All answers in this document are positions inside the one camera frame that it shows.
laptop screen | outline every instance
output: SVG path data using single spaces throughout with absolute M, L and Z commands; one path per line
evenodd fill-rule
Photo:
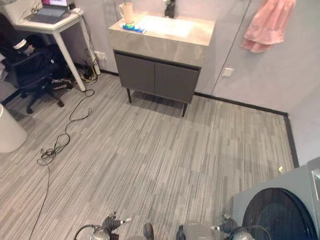
M 67 0 L 42 0 L 42 4 L 55 6 L 68 6 Z

washing machine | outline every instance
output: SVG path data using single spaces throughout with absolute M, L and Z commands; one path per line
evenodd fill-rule
M 234 196 L 232 216 L 239 226 L 261 226 L 272 240 L 320 239 L 320 157 Z M 269 240 L 262 228 L 251 232 Z

striped carpet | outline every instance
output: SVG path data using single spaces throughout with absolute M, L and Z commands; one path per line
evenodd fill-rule
M 282 116 L 194 96 L 182 118 L 181 103 L 160 97 L 133 92 L 129 104 L 116 76 L 103 74 L 89 87 L 95 95 L 75 117 L 93 112 L 68 128 L 71 142 L 50 165 L 31 239 L 73 239 L 80 226 L 101 224 L 113 211 L 132 218 L 117 230 L 120 239 L 141 235 L 147 222 L 155 239 L 174 239 L 184 222 L 221 223 L 234 194 L 278 176 L 279 166 L 293 169 Z M 48 181 L 36 159 L 83 96 L 77 88 L 66 92 L 63 108 L 43 97 L 32 115 L 27 99 L 6 106 L 28 138 L 0 154 L 0 239 L 29 239 Z

chair base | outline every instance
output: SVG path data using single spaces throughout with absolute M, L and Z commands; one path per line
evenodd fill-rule
M 69 82 L 57 82 L 57 83 L 42 83 L 36 86 L 35 88 L 32 89 L 21 89 L 21 98 L 25 98 L 27 96 L 27 93 L 34 93 L 32 95 L 32 98 L 30 102 L 28 103 L 26 107 L 26 113 L 27 114 L 33 114 L 33 109 L 31 108 L 32 105 L 42 96 L 42 95 L 49 95 L 53 99 L 58 101 L 58 106 L 59 107 L 64 107 L 65 104 L 61 101 L 60 97 L 56 96 L 54 94 L 54 91 L 56 90 L 61 90 L 61 89 L 70 89 L 71 85 Z

cup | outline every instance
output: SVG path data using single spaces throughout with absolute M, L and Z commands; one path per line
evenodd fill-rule
M 134 22 L 133 4 L 131 2 L 122 3 L 119 5 L 120 15 L 124 18 L 126 24 L 132 24 Z

